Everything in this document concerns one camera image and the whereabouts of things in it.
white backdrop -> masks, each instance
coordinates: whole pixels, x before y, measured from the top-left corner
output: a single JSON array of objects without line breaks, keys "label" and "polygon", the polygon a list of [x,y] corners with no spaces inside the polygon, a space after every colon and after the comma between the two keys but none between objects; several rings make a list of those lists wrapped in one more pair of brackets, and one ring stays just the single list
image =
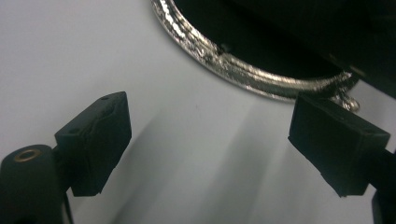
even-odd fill
[{"label": "white backdrop", "polygon": [[[115,91],[128,94],[133,139],[101,195],[69,194],[77,224],[373,222],[373,187],[340,199],[291,146],[292,104],[205,70],[149,0],[0,2],[0,159],[55,147],[59,129]],[[393,151],[396,101],[362,82],[352,95]]]}]

